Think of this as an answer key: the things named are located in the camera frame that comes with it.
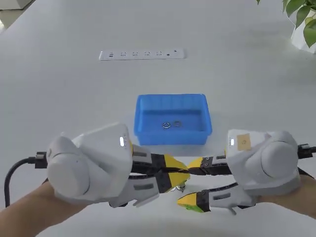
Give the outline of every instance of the led light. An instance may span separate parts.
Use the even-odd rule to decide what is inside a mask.
[[[120,143],[120,146],[121,146],[121,147],[124,146],[124,138],[123,138],[123,137],[120,137],[120,138],[119,138],[119,143]]]

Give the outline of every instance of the hand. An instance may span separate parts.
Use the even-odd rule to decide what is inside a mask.
[[[316,219],[316,180],[301,175],[302,186],[287,195],[259,197],[259,202],[272,202]]]

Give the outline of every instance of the power strip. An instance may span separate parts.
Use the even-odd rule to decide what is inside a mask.
[[[101,51],[100,61],[111,60],[150,60],[150,59],[182,59],[185,58],[184,49],[174,48],[169,50],[117,50]]]

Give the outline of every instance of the white table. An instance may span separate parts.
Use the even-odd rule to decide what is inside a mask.
[[[132,127],[139,94],[206,95],[214,130],[207,146],[165,149],[174,155],[220,154],[230,128],[288,130],[315,145],[316,56],[295,49],[291,31],[275,0],[37,0],[0,37],[0,185],[14,162],[45,151],[62,131],[75,137],[117,120]],[[187,59],[98,61],[109,48],[170,47],[186,48]],[[316,160],[299,165],[316,176]],[[44,178],[31,165],[18,169],[12,201]],[[232,179],[190,183],[198,181]],[[315,220],[272,204],[237,217],[198,214],[176,205],[180,195],[138,209],[92,205],[40,237],[315,236]]]

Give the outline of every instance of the tan sticker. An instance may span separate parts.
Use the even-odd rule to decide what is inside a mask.
[[[251,150],[250,134],[237,135],[237,148],[239,151]]]

